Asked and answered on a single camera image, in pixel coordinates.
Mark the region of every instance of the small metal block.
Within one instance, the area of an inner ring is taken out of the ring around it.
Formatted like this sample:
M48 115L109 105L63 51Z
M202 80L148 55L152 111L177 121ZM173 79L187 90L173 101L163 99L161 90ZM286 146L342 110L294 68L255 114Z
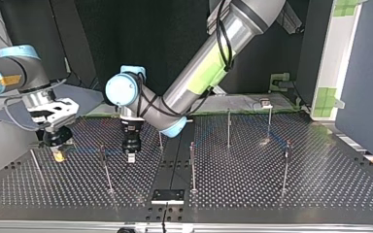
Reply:
M153 192L152 203L154 205L183 205L183 189L157 189Z

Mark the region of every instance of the black backdrop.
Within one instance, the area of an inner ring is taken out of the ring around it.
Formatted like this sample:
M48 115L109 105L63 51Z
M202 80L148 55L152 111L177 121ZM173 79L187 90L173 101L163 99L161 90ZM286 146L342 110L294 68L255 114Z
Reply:
M306 22L309 0L288 1ZM50 78L67 76L67 56L83 81L73 75L68 83L88 87L97 77L98 90L122 64L135 64L162 94L208 38L207 0L0 0L0 8L13 42L35 46ZM264 93L271 74L290 72L295 80L302 43L303 34L289 35L275 22L238 55L220 86Z
M147 69L163 94L208 38L208 1L76 0L101 85L122 64Z

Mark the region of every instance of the white panel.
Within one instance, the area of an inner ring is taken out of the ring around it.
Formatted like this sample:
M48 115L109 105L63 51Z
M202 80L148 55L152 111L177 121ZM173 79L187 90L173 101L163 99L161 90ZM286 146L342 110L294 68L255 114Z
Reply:
M322 62L313 100L313 109L315 109L315 102L320 87L337 88L335 97L340 98L341 96L360 10L361 5L358 5L353 16L333 17L331 15L322 52ZM331 117L314 117L314 113L311 114L311 117L314 120L335 120L336 114L337 109L333 109Z

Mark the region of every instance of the perforated metal table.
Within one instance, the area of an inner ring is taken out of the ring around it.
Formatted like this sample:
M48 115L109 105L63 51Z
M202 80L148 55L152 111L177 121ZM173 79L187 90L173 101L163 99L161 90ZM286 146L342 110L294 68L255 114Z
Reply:
M325 224L337 231L352 226L373 230L373 165L302 113L273 115L266 141L267 119L232 115L230 149L226 116L195 116L180 136L164 138L163 151L158 132L145 124L143 150L128 164L120 149L118 120L81 118L73 127L77 149L66 162L54 162L49 150L36 150L43 177L29 153L3 168L0 224L10 220L32 227L43 221L60 227L84 222L98 229L102 222L104 227L160 229L164 223L175 229L190 223L196 231L255 231L261 225L261 231L277 226L280 231L312 230ZM283 192L287 140L293 157ZM195 143L196 193L190 192L190 142ZM98 161L102 144L110 159L114 194L108 193ZM152 205L156 189L183 189L185 203ZM348 227L337 228L340 224Z

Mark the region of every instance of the vertical post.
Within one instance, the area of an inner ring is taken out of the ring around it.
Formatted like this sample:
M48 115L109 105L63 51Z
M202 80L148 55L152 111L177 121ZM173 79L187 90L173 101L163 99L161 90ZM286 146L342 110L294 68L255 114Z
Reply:
M284 199L284 195L287 191L286 185L287 185L287 175L288 175L288 165L290 163L290 159L292 158L292 145L290 140L287 140L287 144L285 147L284 157L286 159L286 170L284 171L284 181L283 181L283 189L281 193L281 197Z
M230 134L231 134L231 111L228 109L228 142L227 142L227 147L229 148L231 146L230 143Z
M101 163L101 167L105 169L105 175L107 176L108 180L108 186L109 186L109 193L114 193L114 188L112 187L112 182L111 182L111 175L108 170L108 160L107 160L107 155L105 153L105 145L101 145L99 148L99 161Z
M262 109L268 109L269 110L269 113L268 113L268 131L266 132L266 139L265 139L265 142L264 142L264 144L267 144L269 142L269 136L270 136L270 131L271 131L272 109L274 107L271 105L271 101L267 98L260 99L259 102L261 104Z
M35 151L33 149L29 150L32 154L33 162L35 163L36 168L38 169L39 175L41 176L42 182L45 183L44 174L42 174L41 166L39 165L38 159L36 158Z
M189 147L189 157L190 157L190 164L192 167L192 193L196 193L196 183L195 183L195 145L193 142L190 143Z
M160 148L161 150L163 150L163 145L162 145L162 135L161 135L160 132L158 132L158 134L159 134L159 148Z

